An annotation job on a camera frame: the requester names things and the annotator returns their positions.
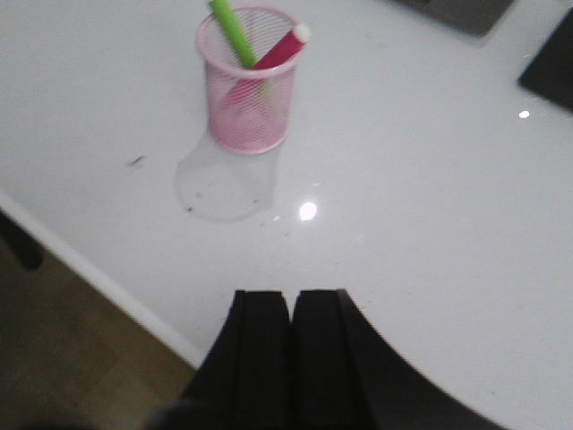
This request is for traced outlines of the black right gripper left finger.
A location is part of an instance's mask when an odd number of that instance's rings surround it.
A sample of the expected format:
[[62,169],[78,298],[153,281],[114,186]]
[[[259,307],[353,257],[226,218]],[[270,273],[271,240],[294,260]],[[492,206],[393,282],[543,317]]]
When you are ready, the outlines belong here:
[[186,429],[286,429],[290,322],[278,291],[237,290],[209,354],[185,389]]

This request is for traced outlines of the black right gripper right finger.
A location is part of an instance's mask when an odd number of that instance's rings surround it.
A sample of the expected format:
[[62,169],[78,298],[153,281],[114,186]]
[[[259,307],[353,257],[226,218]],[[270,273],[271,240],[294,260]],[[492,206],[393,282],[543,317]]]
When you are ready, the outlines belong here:
[[402,358],[344,289],[300,293],[293,315],[297,429],[494,429]]

